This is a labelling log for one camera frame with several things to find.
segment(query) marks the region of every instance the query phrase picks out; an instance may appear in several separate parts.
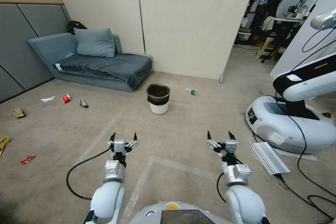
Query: black backpack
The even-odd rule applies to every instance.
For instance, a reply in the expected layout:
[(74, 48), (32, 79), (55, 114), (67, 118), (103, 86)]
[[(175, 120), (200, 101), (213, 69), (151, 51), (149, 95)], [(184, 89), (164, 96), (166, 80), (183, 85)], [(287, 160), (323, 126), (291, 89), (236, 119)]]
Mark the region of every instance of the black backpack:
[(70, 32), (71, 34), (75, 34), (74, 28), (87, 29), (84, 25), (81, 24), (81, 22), (74, 21), (74, 20), (71, 20), (68, 23), (67, 27), (68, 27), (68, 32)]

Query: red snack bag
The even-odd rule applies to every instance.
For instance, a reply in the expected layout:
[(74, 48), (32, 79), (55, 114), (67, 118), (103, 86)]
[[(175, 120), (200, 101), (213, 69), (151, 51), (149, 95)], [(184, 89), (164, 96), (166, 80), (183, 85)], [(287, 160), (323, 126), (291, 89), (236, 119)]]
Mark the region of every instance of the red snack bag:
[(62, 97), (63, 103), (67, 103), (68, 101), (71, 101), (71, 96), (69, 94), (66, 94)]
[(26, 163), (28, 163), (28, 162), (31, 161), (34, 157), (36, 157), (36, 156), (28, 156), (25, 160), (22, 160), (22, 161), (21, 161), (21, 164), (26, 164)]

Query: floor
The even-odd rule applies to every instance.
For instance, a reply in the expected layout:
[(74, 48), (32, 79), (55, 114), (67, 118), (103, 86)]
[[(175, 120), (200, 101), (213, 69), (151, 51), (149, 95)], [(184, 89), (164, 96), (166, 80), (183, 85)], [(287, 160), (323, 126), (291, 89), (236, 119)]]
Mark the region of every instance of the floor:
[[(231, 131), (240, 141), (238, 158), (252, 170), (249, 187), (264, 201), (272, 224), (324, 223), (326, 218), (273, 180), (258, 164), (250, 144), (254, 141), (244, 113), (254, 99), (273, 95), (268, 73), (275, 62), (261, 64), (255, 51), (233, 48), (223, 84), (218, 80), (154, 72), (133, 93), (52, 80), (0, 104), (0, 134), (12, 141), (0, 157), (0, 218), (4, 223), (82, 223), (90, 202), (72, 195), (65, 183), (68, 170), (77, 162), (106, 149), (106, 141), (130, 141), (134, 132), (139, 146), (126, 159), (126, 223), (146, 205), (158, 201), (183, 201), (210, 210), (232, 221), (216, 192), (221, 160), (205, 143), (207, 130), (215, 141)], [(163, 115), (150, 111), (146, 87), (151, 83), (171, 88), (169, 109)], [(186, 88), (198, 91), (197, 96)], [(72, 101), (63, 104), (69, 93)], [(56, 96), (44, 103), (41, 98)], [(308, 100), (319, 110), (336, 113), (336, 95)], [(89, 108), (78, 105), (85, 100)], [(22, 108), (27, 117), (15, 119), (13, 108)], [(28, 164), (20, 161), (36, 155)], [(281, 156), (292, 171), (285, 180), (302, 196), (328, 196), (297, 171), (294, 157)], [(335, 147), (317, 154), (318, 161), (303, 160), (302, 169), (312, 179), (336, 192)], [(91, 197), (101, 186), (104, 154), (76, 168), (70, 184), (76, 192)], [(220, 182), (224, 194), (226, 187)], [(325, 211), (336, 215), (335, 207), (316, 200)]]

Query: sofa seat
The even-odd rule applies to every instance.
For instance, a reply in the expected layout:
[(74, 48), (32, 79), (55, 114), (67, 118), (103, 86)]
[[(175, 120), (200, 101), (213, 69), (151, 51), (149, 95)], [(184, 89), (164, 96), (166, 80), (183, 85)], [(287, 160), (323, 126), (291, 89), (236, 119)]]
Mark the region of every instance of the sofa seat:
[(151, 72), (152, 61), (148, 56), (133, 54), (117, 54), (114, 58), (74, 54), (57, 60), (53, 67), (61, 72), (125, 81), (131, 88), (136, 88)]

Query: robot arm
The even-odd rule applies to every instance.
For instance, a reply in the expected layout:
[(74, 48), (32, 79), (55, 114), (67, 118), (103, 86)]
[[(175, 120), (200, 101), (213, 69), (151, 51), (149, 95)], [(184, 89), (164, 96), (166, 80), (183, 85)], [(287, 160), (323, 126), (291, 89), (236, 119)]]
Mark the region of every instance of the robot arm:
[(223, 178), (229, 187), (225, 194), (226, 202), (234, 224), (268, 223), (265, 205), (258, 194), (247, 187), (251, 170), (246, 164), (238, 164), (235, 150), (238, 142), (229, 132), (230, 139), (216, 143), (208, 131), (207, 145), (222, 159)]
[(112, 219), (109, 223), (118, 223), (121, 218), (121, 208), (125, 198), (125, 189), (122, 186), (125, 179), (126, 156), (132, 151), (139, 142), (136, 134), (130, 143), (125, 140), (114, 140), (114, 133), (107, 144), (112, 149), (112, 160), (108, 160), (105, 165), (105, 178), (103, 186), (99, 187), (91, 201), (90, 212), (93, 212), (92, 221), (95, 223), (97, 218)]
[(278, 75), (273, 87), (290, 102), (336, 91), (336, 53)]

